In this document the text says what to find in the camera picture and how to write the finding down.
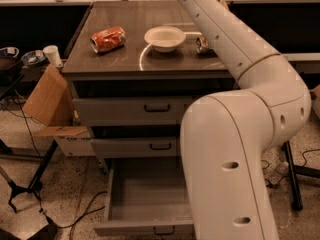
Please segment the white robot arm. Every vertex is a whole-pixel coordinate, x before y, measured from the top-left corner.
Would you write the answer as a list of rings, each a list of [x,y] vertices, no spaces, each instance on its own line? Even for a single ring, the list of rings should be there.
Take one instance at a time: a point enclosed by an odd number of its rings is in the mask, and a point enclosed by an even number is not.
[[[311,98],[287,59],[217,0],[178,0],[238,83],[183,116],[181,156],[197,240],[279,240],[264,151],[306,123]]]

